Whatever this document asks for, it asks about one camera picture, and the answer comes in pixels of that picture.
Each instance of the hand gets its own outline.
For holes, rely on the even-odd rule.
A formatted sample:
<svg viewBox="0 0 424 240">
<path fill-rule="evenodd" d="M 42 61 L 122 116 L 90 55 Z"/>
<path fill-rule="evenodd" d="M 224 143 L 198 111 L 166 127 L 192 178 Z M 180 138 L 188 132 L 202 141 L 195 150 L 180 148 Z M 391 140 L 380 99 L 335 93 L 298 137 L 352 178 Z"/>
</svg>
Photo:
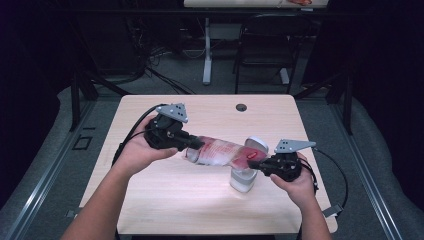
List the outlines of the hand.
<svg viewBox="0 0 424 240">
<path fill-rule="evenodd" d="M 297 156 L 306 161 L 306 157 L 301 153 L 297 153 Z M 270 178 L 278 187 L 288 193 L 290 199 L 300 209 L 316 201 L 311 173 L 304 167 L 302 167 L 300 176 L 293 182 L 286 182 L 275 174 L 271 174 Z"/>
<path fill-rule="evenodd" d="M 146 117 L 141 123 L 137 126 L 136 130 L 133 133 L 134 136 L 124 147 L 124 150 L 121 153 L 121 156 L 116 161 L 114 168 L 119 168 L 128 174 L 129 177 L 140 172 L 152 162 L 169 158 L 175 155 L 178 150 L 176 148 L 168 149 L 154 149 L 151 148 L 144 139 L 144 134 L 138 134 L 145 130 L 146 125 L 153 119 L 155 116 Z"/>
</svg>

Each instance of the person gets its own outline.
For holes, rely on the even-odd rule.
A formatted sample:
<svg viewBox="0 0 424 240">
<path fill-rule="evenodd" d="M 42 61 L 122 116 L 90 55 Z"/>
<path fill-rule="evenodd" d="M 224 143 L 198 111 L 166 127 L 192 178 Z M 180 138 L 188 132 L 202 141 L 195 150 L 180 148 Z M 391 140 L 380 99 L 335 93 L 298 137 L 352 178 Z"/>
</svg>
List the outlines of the person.
<svg viewBox="0 0 424 240">
<path fill-rule="evenodd" d="M 306 161 L 306 157 L 297 153 L 298 157 Z M 302 168 L 300 176 L 293 182 L 286 182 L 275 174 L 271 180 L 285 190 L 290 199 L 299 207 L 302 214 L 302 239 L 332 239 L 327 223 L 322 214 L 318 201 L 315 198 L 311 173 Z"/>
<path fill-rule="evenodd" d="M 153 117 L 148 116 L 141 121 L 134 134 L 144 131 Z M 126 144 L 116 163 L 61 239 L 113 239 L 131 177 L 152 162 L 169 158 L 177 152 L 176 148 L 153 149 L 143 134 L 137 134 Z M 300 177 L 291 183 L 285 182 L 277 175 L 272 174 L 270 177 L 278 187 L 288 192 L 290 199 L 300 208 L 303 239 L 331 239 L 314 195 L 310 173 L 303 169 Z"/>
</svg>

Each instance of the metal rail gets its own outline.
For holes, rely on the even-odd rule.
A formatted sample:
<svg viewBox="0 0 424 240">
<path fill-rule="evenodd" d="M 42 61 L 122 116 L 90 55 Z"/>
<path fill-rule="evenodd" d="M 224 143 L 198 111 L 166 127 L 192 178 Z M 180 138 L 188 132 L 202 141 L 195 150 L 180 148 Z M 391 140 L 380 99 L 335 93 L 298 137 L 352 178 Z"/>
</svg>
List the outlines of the metal rail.
<svg viewBox="0 0 424 240">
<path fill-rule="evenodd" d="M 349 144 L 349 148 L 352 151 L 354 158 L 354 165 L 358 172 L 359 178 L 361 179 L 365 191 L 368 194 L 368 197 L 371 201 L 371 204 L 374 207 L 374 210 L 377 214 L 378 219 L 380 220 L 381 226 L 383 227 L 384 232 L 386 233 L 387 239 L 401 240 L 402 236 L 394 222 L 389 209 L 386 206 L 386 202 L 380 194 L 380 191 L 377 188 L 377 185 L 374 182 L 374 179 L 368 169 L 368 166 L 359 150 L 355 138 L 353 135 L 349 135 L 341 121 L 341 112 L 340 109 L 332 104 L 330 105 L 331 112 L 334 117 L 337 119 L 336 123 L 343 134 L 346 142 Z"/>
<path fill-rule="evenodd" d="M 80 131 L 82 130 L 82 125 L 84 121 L 90 116 L 94 108 L 95 102 L 88 101 L 84 106 L 84 109 L 81 113 L 81 122 L 76 127 L 73 132 L 69 132 L 66 137 L 63 145 L 60 148 L 59 154 L 56 159 L 47 167 L 47 170 L 44 172 L 31 196 L 28 198 L 25 206 L 23 207 L 21 213 L 16 219 L 15 223 L 9 230 L 9 233 L 6 236 L 8 239 L 23 239 L 29 226 L 31 225 L 32 220 L 35 218 L 38 210 L 43 204 L 47 194 L 49 193 L 51 187 L 53 186 L 57 176 L 60 173 L 65 161 L 66 154 L 69 149 L 72 148 L 72 144 L 77 140 Z"/>
</svg>

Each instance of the white table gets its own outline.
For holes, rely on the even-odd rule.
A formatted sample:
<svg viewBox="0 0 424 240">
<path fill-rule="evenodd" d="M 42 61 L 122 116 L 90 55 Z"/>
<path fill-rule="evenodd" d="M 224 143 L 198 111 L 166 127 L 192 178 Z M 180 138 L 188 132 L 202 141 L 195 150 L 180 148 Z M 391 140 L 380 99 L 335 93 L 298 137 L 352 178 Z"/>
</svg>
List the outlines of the white table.
<svg viewBox="0 0 424 240">
<path fill-rule="evenodd" d="M 125 96 L 105 139 L 80 206 L 83 207 L 111 167 L 120 142 L 137 119 L 160 103 L 185 103 L 189 122 L 183 130 L 243 144 L 255 135 L 271 148 L 281 138 L 308 140 L 295 101 L 288 95 Z M 243 103 L 247 110 L 239 112 Z M 330 202 L 311 149 L 300 151 L 318 178 L 317 199 Z M 129 235 L 255 235 L 296 233 L 301 214 L 286 192 L 258 173 L 248 193 L 230 184 L 230 167 L 194 165 L 183 153 L 156 161 L 130 181 L 118 231 Z M 334 217 L 326 219 L 331 232 Z"/>
</svg>

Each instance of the black chair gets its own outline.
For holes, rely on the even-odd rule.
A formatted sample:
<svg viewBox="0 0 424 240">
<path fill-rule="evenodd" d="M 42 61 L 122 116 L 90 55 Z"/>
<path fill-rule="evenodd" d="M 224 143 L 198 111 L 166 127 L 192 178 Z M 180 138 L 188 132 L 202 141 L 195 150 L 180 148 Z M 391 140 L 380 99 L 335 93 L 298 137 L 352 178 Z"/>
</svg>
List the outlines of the black chair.
<svg viewBox="0 0 424 240">
<path fill-rule="evenodd" d="M 297 59 L 304 38 L 311 29 L 309 19 L 302 16 L 259 14 L 242 24 L 234 62 L 235 93 L 238 93 L 240 66 L 291 69 L 286 93 L 290 92 Z"/>
</svg>

